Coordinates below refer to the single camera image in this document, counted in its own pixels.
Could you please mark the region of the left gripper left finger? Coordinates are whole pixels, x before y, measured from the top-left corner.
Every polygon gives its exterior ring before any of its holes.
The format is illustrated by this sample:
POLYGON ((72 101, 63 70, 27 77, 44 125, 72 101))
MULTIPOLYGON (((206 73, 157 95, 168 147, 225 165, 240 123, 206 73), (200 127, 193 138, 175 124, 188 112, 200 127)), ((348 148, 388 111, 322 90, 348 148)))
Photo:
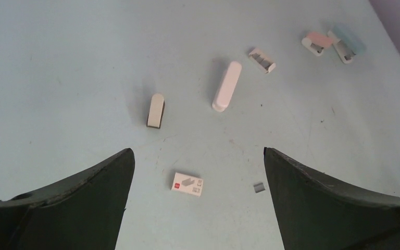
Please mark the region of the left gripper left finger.
POLYGON ((0 249, 115 249, 135 169, 126 148, 45 187, 0 200, 0 249))

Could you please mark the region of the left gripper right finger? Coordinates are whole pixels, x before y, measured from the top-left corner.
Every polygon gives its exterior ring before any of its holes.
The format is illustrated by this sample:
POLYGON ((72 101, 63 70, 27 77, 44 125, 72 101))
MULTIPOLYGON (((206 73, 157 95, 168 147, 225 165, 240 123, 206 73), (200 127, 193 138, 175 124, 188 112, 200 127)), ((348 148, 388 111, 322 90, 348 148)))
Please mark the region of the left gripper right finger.
POLYGON ((341 181, 266 147, 285 249, 400 249, 400 197, 341 181))

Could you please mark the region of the long white stapler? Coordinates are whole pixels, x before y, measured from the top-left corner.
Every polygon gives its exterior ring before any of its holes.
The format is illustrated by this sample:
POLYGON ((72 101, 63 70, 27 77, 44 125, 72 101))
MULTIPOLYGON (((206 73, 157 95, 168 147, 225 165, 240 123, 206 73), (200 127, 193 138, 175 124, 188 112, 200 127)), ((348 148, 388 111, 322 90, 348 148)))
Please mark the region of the long white stapler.
POLYGON ((242 65, 237 61, 230 62, 223 74, 217 89, 212 108, 217 112, 223 112, 230 104, 236 84, 242 71, 242 65))

